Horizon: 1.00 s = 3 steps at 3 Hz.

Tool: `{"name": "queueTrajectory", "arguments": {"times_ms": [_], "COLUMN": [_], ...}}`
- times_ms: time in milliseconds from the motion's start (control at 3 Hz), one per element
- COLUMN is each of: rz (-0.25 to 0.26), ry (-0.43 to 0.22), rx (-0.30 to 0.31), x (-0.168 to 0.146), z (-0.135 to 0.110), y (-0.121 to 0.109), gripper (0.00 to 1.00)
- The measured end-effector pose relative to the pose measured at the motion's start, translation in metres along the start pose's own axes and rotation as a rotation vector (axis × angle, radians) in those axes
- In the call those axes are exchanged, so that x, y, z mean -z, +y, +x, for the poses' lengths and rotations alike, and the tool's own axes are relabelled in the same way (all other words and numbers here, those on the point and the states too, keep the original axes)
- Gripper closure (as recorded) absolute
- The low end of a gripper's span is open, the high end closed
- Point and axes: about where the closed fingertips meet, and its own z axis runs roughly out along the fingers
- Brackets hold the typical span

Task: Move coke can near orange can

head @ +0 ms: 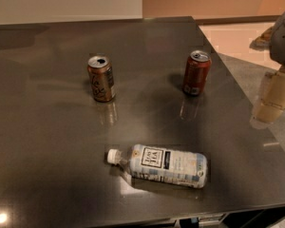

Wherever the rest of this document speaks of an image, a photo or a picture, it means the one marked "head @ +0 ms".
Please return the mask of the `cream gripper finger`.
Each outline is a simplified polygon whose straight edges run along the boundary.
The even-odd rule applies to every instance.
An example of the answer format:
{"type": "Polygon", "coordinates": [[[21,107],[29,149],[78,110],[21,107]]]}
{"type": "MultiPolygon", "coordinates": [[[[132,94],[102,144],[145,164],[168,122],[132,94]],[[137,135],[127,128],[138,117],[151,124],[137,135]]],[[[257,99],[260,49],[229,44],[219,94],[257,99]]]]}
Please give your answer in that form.
{"type": "Polygon", "coordinates": [[[272,124],[285,110],[285,66],[266,72],[252,110],[251,124],[272,124]]]}
{"type": "Polygon", "coordinates": [[[267,28],[260,36],[254,40],[256,47],[267,47],[270,44],[273,28],[267,28]]]}

